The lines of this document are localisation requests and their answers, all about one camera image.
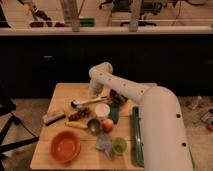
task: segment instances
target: green handle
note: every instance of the green handle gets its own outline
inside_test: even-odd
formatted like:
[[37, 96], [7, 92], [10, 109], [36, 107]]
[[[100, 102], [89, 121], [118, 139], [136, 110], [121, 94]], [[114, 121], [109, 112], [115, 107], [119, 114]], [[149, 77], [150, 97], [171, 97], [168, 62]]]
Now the green handle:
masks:
[[139, 166], [144, 167], [144, 158], [141, 142], [141, 131], [140, 131], [140, 115], [138, 107], [132, 108], [133, 126], [135, 134], [135, 157], [136, 162]]

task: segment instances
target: green cup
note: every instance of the green cup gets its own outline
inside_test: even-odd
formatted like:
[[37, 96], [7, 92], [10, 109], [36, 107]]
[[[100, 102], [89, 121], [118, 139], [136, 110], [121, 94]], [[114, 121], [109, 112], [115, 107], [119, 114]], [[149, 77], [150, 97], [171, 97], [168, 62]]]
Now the green cup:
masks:
[[117, 137], [112, 140], [112, 150], [115, 154], [121, 155], [124, 151], [126, 151], [127, 144], [126, 140], [121, 137]]

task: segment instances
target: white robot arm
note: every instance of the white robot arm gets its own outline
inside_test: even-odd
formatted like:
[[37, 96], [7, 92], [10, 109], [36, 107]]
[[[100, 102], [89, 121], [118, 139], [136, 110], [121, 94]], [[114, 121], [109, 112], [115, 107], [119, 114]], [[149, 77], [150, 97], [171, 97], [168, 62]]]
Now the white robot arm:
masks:
[[98, 95], [103, 86], [139, 104], [140, 129], [146, 171], [193, 171], [179, 101], [169, 89], [148, 87], [112, 75], [108, 62], [94, 66], [90, 91]]

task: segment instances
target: orange bowl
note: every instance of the orange bowl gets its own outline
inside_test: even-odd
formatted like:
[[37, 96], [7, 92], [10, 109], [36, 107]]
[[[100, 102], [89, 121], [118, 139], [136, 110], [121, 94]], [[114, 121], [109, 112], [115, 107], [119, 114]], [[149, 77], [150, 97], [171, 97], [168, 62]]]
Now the orange bowl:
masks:
[[73, 160], [80, 152], [78, 136], [72, 131], [62, 131], [51, 141], [50, 154], [59, 163]]

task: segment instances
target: scrubbing brush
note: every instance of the scrubbing brush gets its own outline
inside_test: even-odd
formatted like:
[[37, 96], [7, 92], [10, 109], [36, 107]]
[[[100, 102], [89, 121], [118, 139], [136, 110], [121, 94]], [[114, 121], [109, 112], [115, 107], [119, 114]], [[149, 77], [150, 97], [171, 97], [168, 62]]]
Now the scrubbing brush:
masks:
[[57, 110], [57, 111], [47, 113], [46, 115], [44, 115], [43, 121], [44, 121], [44, 124], [46, 126], [48, 126], [48, 125], [51, 125], [52, 123], [54, 123], [54, 122], [56, 122], [60, 119], [65, 118], [65, 117], [66, 117], [66, 115], [65, 115], [64, 110]]

